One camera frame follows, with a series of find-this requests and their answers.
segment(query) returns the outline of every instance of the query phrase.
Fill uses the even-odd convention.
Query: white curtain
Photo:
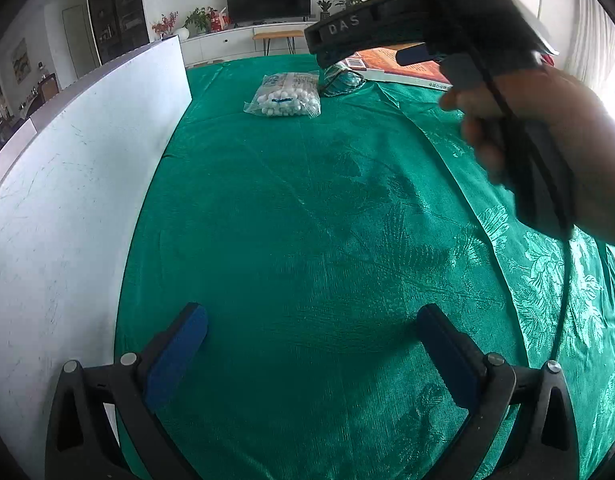
[[[615,64],[615,25],[597,0],[579,0],[574,34],[565,71],[601,92]]]

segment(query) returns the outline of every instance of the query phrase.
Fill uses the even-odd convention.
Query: dark display cabinet
[[[101,63],[149,43],[143,0],[88,0]]]

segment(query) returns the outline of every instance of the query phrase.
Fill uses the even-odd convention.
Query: clear plastic bag of white balls
[[[243,111],[263,117],[317,117],[321,114],[318,76],[318,72],[267,75]]]

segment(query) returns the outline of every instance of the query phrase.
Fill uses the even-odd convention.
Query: door
[[[96,68],[85,27],[85,9],[81,5],[63,9],[63,25],[76,76],[80,79]]]

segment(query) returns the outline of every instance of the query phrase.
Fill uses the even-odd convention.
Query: human hand
[[[615,122],[598,96],[574,77],[551,66],[494,78],[511,109],[521,119],[543,121],[574,173],[577,225],[615,244]],[[480,119],[502,116],[485,85],[451,89],[441,97],[444,110],[465,113],[463,138],[493,184],[505,171],[503,152],[481,129]]]

